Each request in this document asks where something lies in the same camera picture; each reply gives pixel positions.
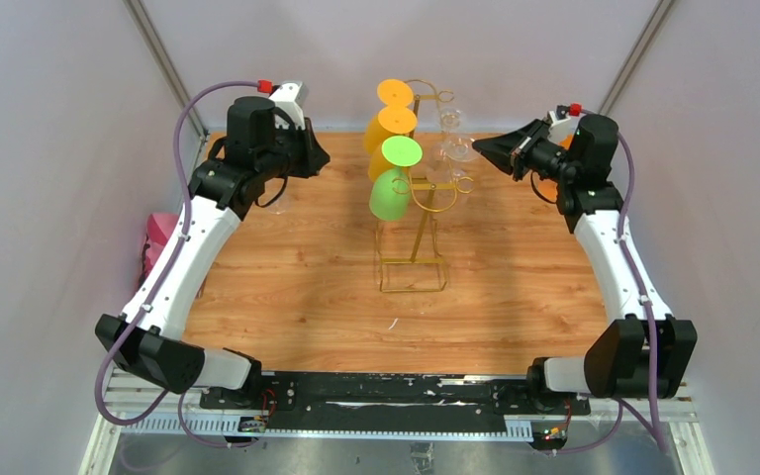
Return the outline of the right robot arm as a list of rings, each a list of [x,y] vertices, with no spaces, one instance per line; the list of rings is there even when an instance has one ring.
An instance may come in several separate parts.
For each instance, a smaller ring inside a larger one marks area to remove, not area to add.
[[[555,206],[589,259],[607,314],[607,328],[584,355],[534,361],[525,386],[529,406],[546,414],[565,395],[642,399],[658,418],[660,401],[673,398],[683,381],[698,333],[664,302],[633,242],[634,185],[619,191],[610,179],[617,151],[633,164],[618,123],[554,111],[472,147],[515,181],[536,174],[555,182]]]

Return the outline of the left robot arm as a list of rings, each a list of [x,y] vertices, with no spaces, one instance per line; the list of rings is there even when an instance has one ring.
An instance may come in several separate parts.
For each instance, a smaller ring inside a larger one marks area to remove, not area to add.
[[[118,316],[104,315],[95,333],[115,365],[162,390],[221,389],[241,409],[263,396],[261,364],[229,349],[183,341],[194,300],[217,255],[268,181],[311,178],[329,163],[303,101],[279,89],[236,99],[226,135],[192,175],[192,196],[140,290]]]

